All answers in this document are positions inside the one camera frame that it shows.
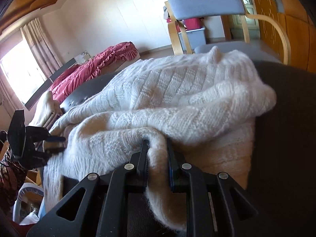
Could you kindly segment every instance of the white knit sweater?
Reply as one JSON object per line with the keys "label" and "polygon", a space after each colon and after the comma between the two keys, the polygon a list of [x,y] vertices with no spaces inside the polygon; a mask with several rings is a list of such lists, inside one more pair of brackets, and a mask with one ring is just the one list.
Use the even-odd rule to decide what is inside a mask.
{"label": "white knit sweater", "polygon": [[238,51],[222,54],[214,47],[207,54],[137,61],[52,127],[68,144],[45,167],[46,210],[60,200],[63,176],[81,180],[90,172],[108,173],[128,162],[147,138],[150,207],[163,224],[185,230],[185,200],[168,187],[166,137],[189,162],[212,173],[235,173],[245,187],[253,119],[275,102],[274,91]]}

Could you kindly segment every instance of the chair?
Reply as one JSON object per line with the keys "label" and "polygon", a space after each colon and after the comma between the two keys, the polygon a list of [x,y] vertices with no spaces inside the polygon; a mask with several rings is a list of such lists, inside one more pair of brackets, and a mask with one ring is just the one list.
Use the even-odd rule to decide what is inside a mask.
{"label": "chair", "polygon": [[[13,222],[16,222],[18,224],[21,222],[21,217],[20,217],[21,202],[22,202],[23,196],[28,192],[35,193],[35,194],[38,194],[38,195],[44,197],[44,191],[43,191],[42,187],[40,187],[36,184],[33,184],[33,183],[24,183],[22,185],[21,189],[19,190],[18,197],[17,197],[17,199],[14,203],[14,206],[13,206],[13,214],[12,214]],[[44,204],[44,199],[43,199],[41,202],[41,206],[39,208],[38,217],[40,217],[41,214],[43,214],[43,213],[45,214],[45,211],[43,211],[44,206],[45,206],[45,204]]]}
{"label": "chair", "polygon": [[184,40],[185,48],[188,54],[192,53],[189,39],[186,34],[182,20],[189,18],[202,18],[207,16],[218,15],[232,15],[238,14],[241,18],[242,29],[244,32],[244,42],[220,42],[199,46],[195,48],[195,53],[206,53],[212,49],[213,46],[218,46],[221,52],[229,52],[232,50],[239,50],[247,54],[250,59],[256,61],[271,61],[280,62],[277,58],[261,51],[250,43],[249,30],[246,23],[246,18],[265,20],[271,23],[276,31],[279,33],[283,45],[283,63],[289,64],[291,61],[291,47],[289,38],[282,26],[274,19],[260,14],[250,14],[242,0],[168,0],[165,2],[169,12],[171,22],[168,23],[168,31],[171,39],[173,52],[175,55],[183,54],[181,43],[179,40],[176,24],[180,27],[181,34]]}

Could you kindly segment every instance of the curtain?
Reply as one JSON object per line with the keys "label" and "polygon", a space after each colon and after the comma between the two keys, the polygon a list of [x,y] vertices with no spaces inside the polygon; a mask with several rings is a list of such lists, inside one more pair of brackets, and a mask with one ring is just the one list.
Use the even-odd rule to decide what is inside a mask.
{"label": "curtain", "polygon": [[62,63],[54,52],[38,18],[21,27],[25,39],[44,75],[49,78]]}
{"label": "curtain", "polygon": [[15,110],[22,110],[23,104],[14,93],[6,76],[0,69],[0,106],[3,106],[12,118]]}

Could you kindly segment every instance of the red box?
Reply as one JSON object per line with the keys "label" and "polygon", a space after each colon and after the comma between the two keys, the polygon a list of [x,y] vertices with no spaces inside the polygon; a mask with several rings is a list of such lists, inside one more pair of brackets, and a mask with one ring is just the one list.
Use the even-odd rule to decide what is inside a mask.
{"label": "red box", "polygon": [[[186,30],[195,30],[202,28],[202,22],[199,18],[192,18],[184,20],[184,26]],[[177,32],[180,33],[180,28],[178,25],[176,25]]]}

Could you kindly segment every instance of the sunlight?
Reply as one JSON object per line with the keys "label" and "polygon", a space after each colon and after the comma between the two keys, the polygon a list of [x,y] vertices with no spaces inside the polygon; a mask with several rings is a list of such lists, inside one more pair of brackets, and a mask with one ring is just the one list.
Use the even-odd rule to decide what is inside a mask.
{"label": "sunlight", "polygon": [[0,65],[10,86],[23,104],[47,79],[25,40],[8,52],[0,60]]}

